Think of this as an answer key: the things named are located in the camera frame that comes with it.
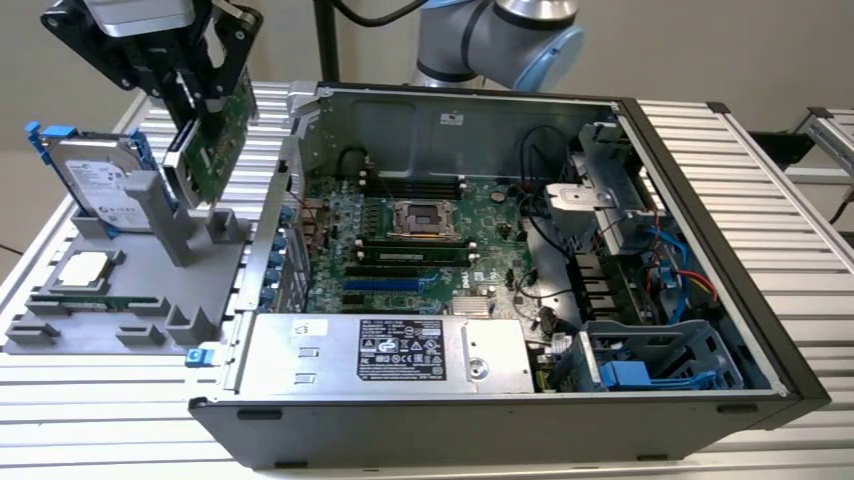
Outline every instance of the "black pole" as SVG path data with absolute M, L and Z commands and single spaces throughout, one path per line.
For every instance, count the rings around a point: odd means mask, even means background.
M 320 73 L 326 82 L 341 79 L 337 65 L 337 32 L 334 31 L 334 7 L 326 0 L 314 0 L 314 27 L 320 51 Z

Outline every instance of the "wall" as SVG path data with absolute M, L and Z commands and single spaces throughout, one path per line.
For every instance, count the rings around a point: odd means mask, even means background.
M 257 79 L 318 77 L 310 0 L 244 0 L 265 14 L 250 59 Z M 346 0 L 365 16 L 408 0 Z M 110 128 L 132 95 L 121 92 L 38 23 L 48 0 L 5 0 L 0 16 L 0 242 L 21 248 L 61 197 L 24 140 L 32 119 Z M 807 105 L 854 103 L 850 0 L 583 0 L 588 42 L 559 91 L 663 100 L 719 100 L 749 128 L 791 126 Z M 346 81 L 402 83 L 414 64 L 417 15 L 381 29 L 338 16 Z M 835 190 L 817 189 L 829 213 Z M 854 228 L 854 219 L 843 226 Z M 0 252 L 1 262 L 6 253 Z

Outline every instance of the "cpu socket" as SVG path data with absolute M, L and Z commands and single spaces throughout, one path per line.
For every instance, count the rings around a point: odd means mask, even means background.
M 405 200 L 393 202 L 392 208 L 394 217 L 389 237 L 440 242 L 460 240 L 461 235 L 453 231 L 451 217 L 456 207 L 451 202 Z

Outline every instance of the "hard drive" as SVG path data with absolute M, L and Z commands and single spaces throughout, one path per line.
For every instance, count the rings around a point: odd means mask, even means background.
M 53 167 L 81 214 L 98 218 L 112 233 L 149 232 L 142 208 L 124 192 L 133 171 L 157 170 L 145 136 L 82 132 L 65 126 L 38 129 L 37 123 L 26 126 L 29 141 Z

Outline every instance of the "warning label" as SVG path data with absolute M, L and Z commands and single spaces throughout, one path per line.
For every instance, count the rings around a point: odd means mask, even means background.
M 441 320 L 361 320 L 358 378 L 445 380 Z

